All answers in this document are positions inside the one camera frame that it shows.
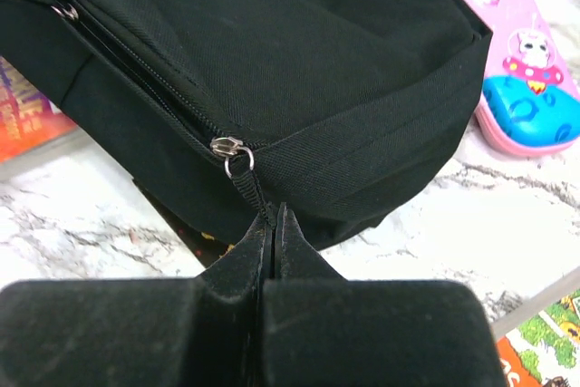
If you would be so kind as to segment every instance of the pink pencil case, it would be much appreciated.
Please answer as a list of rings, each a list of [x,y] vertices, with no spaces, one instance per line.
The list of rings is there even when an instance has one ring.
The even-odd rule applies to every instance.
[[[580,96],[534,0],[465,0],[494,31],[476,116],[494,148],[523,157],[580,136]]]

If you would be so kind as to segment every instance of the cartoon cat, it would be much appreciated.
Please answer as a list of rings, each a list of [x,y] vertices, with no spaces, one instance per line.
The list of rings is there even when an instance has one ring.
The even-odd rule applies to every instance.
[[[517,34],[522,62],[530,67],[547,68],[550,52],[547,39],[540,33],[523,31]]]

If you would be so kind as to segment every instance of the colorful book cover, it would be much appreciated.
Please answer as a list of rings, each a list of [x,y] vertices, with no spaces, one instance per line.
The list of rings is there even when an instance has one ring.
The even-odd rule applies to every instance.
[[[580,387],[580,289],[498,342],[509,387]]]
[[[0,56],[0,163],[74,128],[71,120]]]

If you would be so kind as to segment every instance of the zipper pocket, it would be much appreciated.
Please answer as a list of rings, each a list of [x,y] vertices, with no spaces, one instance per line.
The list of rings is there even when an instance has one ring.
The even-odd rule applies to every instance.
[[[79,1],[54,1],[56,5],[53,5],[52,9],[68,21],[94,50],[109,58],[117,68],[135,81],[171,118],[185,127],[188,133],[206,148],[213,138],[228,136],[163,79],[161,74],[102,25]]]
[[[226,175],[244,199],[255,209],[271,227],[274,215],[270,203],[265,199],[256,173],[254,154],[263,143],[244,143],[228,136],[197,110],[191,102],[172,87],[163,77],[151,68],[142,58],[124,44],[113,32],[102,25],[77,0],[54,0],[51,8],[62,19],[71,24],[93,50],[101,53],[115,64],[131,80],[135,81],[172,120],[189,135],[191,140],[200,143],[213,163],[223,162]],[[179,113],[185,111],[184,117]],[[240,171],[232,173],[230,167],[237,166]]]

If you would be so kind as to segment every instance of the white marble table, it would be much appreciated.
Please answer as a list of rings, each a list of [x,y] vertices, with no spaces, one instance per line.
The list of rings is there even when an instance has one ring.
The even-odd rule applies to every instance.
[[[580,0],[537,2],[580,79]],[[351,279],[459,280],[496,320],[580,264],[580,144],[514,160],[490,150],[471,123],[419,196],[323,254]],[[0,289],[30,278],[202,270],[129,175],[81,132],[0,166]]]

